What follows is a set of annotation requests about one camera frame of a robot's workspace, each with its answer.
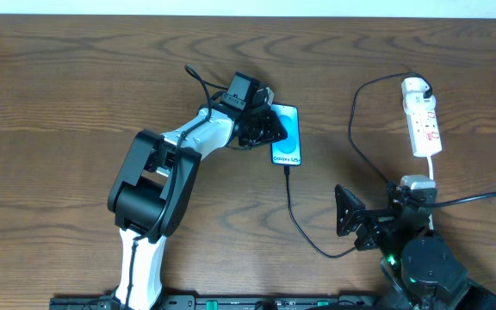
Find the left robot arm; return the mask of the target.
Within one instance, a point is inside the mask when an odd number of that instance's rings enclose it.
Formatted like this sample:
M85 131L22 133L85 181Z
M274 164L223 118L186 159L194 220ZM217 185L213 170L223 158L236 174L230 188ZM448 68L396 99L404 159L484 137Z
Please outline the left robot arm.
M165 243L185 214L204 158L232 140L250 150L287 136L271 108L273 90L253 77L237 72L228 87L204 96L196 116L181 127L137 133L110 190L108 210L123 247L113 309L158 304Z

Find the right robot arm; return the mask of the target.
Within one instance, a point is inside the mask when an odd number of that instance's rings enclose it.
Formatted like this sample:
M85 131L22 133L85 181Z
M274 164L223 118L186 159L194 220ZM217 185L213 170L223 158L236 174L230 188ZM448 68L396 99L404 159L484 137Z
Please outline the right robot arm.
M387 185L387 207L367 209L342 185L335 187L337 235L356 234L357 251L378 249L393 292L387 309L496 309L496 294L473 281L439 233L430 228L435 187Z

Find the blue screen smartphone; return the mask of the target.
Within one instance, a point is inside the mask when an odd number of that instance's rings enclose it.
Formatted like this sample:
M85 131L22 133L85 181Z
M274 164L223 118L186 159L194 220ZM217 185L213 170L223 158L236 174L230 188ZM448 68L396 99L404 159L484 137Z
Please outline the blue screen smartphone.
M271 161L273 164L301 165L301 139L298 108L292 105L273 104L286 137L271 144Z

